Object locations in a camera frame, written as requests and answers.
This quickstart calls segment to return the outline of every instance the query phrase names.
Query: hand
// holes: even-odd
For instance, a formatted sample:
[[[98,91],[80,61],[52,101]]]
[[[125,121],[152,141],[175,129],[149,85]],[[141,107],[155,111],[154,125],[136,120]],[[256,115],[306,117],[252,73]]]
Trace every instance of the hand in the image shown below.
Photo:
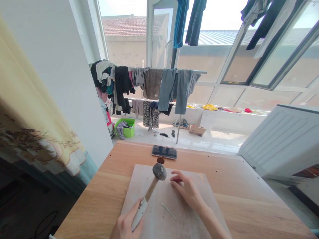
[[[135,228],[134,232],[131,231],[133,218],[139,208],[142,199],[137,200],[132,209],[125,215],[121,215],[112,230],[110,239],[139,239],[143,229],[144,216],[140,223]]]
[[[174,170],[171,174],[177,174],[170,179],[172,186],[183,196],[187,204],[197,213],[206,205],[193,180],[182,172]]]

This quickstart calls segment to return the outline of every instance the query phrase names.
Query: floor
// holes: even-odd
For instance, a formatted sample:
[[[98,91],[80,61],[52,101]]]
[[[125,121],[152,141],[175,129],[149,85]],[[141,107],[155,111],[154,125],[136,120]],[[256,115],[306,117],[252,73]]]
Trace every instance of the floor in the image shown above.
[[[319,229],[319,218],[307,208],[286,185],[278,183],[272,179],[266,179],[265,182],[274,190],[274,192],[284,201],[284,203],[309,227],[309,229]]]
[[[112,122],[116,123],[118,118],[111,118]],[[171,133],[175,130],[177,137],[177,127],[172,124],[159,124],[159,133],[165,133],[169,136],[166,138],[162,135],[154,136],[154,131],[148,131],[148,128],[143,126],[142,120],[135,122],[135,134],[133,138],[126,138],[126,141],[148,143],[174,148],[185,148],[213,153],[232,154],[236,155],[240,146],[248,138],[246,134],[230,133],[226,131],[206,131],[202,137],[189,133],[186,129],[180,129],[178,144],[176,137],[173,138]],[[113,145],[117,140],[121,140],[115,136],[112,138]]]

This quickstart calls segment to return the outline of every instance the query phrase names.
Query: green plastic bin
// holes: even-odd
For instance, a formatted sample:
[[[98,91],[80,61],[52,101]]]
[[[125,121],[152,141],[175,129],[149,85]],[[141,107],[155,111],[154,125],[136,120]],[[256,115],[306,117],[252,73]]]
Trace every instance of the green plastic bin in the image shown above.
[[[132,138],[135,133],[135,119],[119,119],[115,124],[115,128],[117,127],[119,122],[122,122],[122,121],[125,121],[129,126],[133,127],[133,129],[130,129],[130,128],[123,129],[123,135],[125,136],[125,138]]]

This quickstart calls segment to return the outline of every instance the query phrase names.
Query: roof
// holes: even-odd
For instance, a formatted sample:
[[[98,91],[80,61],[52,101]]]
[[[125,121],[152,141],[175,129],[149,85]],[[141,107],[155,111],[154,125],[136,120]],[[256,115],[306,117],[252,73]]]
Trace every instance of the roof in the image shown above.
[[[158,35],[168,14],[154,16],[153,34]],[[102,17],[105,36],[146,36],[146,17],[132,15]]]
[[[154,35],[158,35],[166,15],[168,14],[154,16]],[[102,17],[102,22],[105,36],[146,36],[146,17],[135,17],[133,14]],[[256,30],[248,30],[241,45],[248,45],[255,32]],[[299,45],[308,32],[309,29],[292,29],[283,45]],[[200,31],[198,45],[233,45],[237,33],[238,30]]]

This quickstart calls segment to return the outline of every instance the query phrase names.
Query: radiator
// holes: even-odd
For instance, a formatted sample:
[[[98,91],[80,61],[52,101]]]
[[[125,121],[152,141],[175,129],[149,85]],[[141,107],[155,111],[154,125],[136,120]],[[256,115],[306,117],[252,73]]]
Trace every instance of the radiator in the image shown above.
[[[290,178],[319,163],[318,108],[278,105],[240,147],[264,178]]]

